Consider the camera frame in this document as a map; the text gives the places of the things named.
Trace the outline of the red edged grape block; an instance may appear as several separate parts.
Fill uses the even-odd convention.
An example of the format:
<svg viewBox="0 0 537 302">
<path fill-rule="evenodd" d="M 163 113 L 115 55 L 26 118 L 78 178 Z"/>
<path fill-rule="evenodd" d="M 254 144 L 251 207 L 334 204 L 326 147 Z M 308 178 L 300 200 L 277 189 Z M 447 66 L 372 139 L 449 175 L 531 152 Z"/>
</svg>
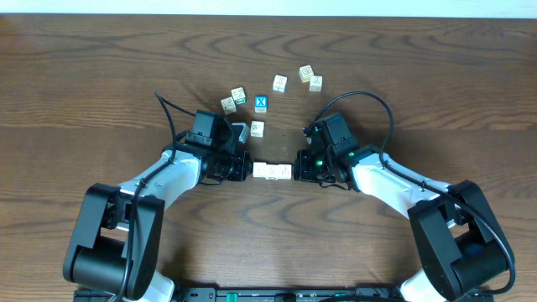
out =
<svg viewBox="0 0 537 302">
<path fill-rule="evenodd" d="M 293 176 L 293 166 L 291 164 L 280 164 L 278 177 L 281 180 L 290 180 Z"/>
</svg>

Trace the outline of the yellow edged white block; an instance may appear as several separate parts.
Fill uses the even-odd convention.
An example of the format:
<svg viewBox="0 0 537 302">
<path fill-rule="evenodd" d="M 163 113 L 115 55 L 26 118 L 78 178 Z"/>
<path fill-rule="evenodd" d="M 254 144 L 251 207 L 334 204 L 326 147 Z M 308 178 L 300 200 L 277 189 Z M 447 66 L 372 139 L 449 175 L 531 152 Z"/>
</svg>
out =
<svg viewBox="0 0 537 302">
<path fill-rule="evenodd" d="M 280 177 L 280 167 L 278 164 L 266 164 L 264 168 L 264 177 L 267 180 L 278 180 Z"/>
</svg>

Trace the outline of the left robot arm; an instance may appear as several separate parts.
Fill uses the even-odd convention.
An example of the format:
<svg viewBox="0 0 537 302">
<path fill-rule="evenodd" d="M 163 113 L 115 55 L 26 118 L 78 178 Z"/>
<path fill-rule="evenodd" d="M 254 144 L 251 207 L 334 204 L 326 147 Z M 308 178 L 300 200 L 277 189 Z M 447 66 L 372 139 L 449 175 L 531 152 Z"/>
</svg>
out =
<svg viewBox="0 0 537 302">
<path fill-rule="evenodd" d="M 134 179 L 92 185 L 67 248 L 64 279 L 119 301 L 169 301 L 173 282 L 156 269 L 164 212 L 204 178 L 245 180 L 252 161 L 237 147 L 248 135 L 244 123 L 184 131 Z"/>
</svg>

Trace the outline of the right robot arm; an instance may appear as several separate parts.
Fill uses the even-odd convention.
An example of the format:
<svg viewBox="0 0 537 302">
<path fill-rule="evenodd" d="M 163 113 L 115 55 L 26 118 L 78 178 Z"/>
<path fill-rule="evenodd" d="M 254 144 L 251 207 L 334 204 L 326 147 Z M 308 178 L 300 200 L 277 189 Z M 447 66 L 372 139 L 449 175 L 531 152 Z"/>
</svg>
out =
<svg viewBox="0 0 537 302">
<path fill-rule="evenodd" d="M 399 286 L 406 301 L 462 301 L 510 291 L 515 257 L 481 188 L 432 180 L 381 148 L 352 143 L 302 149 L 296 180 L 355 190 L 409 220 L 422 269 Z"/>
</svg>

